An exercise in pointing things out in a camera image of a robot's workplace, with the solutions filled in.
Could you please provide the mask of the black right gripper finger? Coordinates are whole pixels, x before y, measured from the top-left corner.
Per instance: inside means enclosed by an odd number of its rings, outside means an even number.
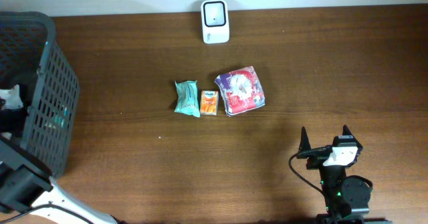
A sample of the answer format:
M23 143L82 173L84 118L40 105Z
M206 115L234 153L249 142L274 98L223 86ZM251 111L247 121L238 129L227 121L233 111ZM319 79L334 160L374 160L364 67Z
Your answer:
M309 138L306 132L305 127L303 126L301 129L301 137L300 137L300 145L298 148L299 151L307 151L311 150Z
M347 127L347 125L344 125L343 128L342 128L341 142L342 143L355 143L355 144L358 144L358 140L351 133L351 131Z

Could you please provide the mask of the red purple tissue pack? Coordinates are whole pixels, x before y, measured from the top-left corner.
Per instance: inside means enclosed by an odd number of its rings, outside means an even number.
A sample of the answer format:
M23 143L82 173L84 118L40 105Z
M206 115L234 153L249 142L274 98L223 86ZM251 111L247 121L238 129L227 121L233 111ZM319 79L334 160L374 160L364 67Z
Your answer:
M228 116L265 105L265 95L253 66L233 70L215 78Z

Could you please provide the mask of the orange tissue pack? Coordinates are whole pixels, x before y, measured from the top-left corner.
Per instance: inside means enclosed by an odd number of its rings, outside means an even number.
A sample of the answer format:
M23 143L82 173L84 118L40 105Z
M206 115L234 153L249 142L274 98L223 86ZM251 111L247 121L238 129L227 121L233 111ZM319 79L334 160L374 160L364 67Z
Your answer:
M218 111L218 91L203 90L201 92L200 113L215 116Z

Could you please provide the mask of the teal wet wipes pack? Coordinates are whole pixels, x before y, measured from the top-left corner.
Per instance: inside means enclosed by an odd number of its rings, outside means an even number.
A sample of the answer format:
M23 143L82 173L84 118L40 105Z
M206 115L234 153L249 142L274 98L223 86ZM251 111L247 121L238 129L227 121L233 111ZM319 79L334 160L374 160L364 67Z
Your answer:
M175 87L178 96L175 112L199 118L201 113L199 110L197 80L175 82Z

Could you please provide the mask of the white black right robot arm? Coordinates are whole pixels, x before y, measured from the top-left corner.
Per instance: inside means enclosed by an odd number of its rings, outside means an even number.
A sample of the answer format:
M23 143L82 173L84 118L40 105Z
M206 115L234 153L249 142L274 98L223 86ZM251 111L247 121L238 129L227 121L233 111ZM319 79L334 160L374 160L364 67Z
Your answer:
M318 148L310 146L306 129L301 129L300 145L291 159L305 159L308 170L320 173L320 188L296 175L324 197L326 213L316 216L317 223L364 223L373 183L364 177L346 174L362 150L362 144L347 126L343 126L342 134L335 136L331 145Z

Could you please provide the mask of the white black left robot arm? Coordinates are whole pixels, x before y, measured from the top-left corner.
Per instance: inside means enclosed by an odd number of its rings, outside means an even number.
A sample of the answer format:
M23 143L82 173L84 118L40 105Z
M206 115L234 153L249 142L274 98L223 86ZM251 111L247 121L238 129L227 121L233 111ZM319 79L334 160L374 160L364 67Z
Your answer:
M117 218L97 211L63 190L38 158L1 138L1 212L44 217L61 224L119 224Z

